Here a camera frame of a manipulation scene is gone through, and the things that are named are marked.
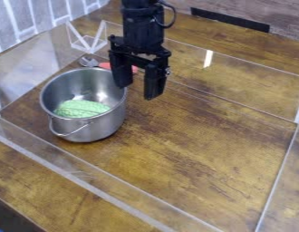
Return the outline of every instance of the metal pot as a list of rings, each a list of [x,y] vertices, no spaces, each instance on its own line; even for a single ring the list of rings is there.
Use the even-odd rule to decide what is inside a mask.
[[[50,129],[63,139],[75,142],[102,140],[124,123],[127,89],[120,89],[112,72],[100,68],[80,68],[58,76],[44,87],[40,103],[50,116]],[[111,110],[90,118],[58,116],[55,109],[67,100],[88,100],[111,106]]]

